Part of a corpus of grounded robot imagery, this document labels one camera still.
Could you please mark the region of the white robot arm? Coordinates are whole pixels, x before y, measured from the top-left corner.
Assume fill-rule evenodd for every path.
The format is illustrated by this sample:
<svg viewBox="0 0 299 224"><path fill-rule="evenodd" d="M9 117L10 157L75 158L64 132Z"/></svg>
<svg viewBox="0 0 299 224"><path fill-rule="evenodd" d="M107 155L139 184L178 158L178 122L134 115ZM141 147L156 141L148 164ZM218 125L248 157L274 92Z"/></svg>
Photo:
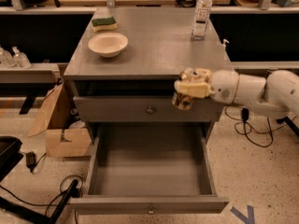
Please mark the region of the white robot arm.
<svg viewBox="0 0 299 224"><path fill-rule="evenodd" d="M287 70L276 70L267 77L243 75L235 70L210 71L187 68L174 83L173 104L180 109L183 100L209 97L227 105L241 105L259 115L283 119L290 112L299 115L299 76Z"/></svg>

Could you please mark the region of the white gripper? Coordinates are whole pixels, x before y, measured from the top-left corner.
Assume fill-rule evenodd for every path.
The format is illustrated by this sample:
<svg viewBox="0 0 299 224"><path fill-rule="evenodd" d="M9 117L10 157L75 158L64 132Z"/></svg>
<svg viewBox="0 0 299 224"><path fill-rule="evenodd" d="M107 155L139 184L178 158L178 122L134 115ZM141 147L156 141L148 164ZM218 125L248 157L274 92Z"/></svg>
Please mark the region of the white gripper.
<svg viewBox="0 0 299 224"><path fill-rule="evenodd" d="M176 92L194 98L203 99L210 95L216 102L231 104L235 98L239 74L229 70L219 70L212 76L211 74L212 72L205 68L186 68L184 78L188 81L177 80L174 88Z"/></svg>

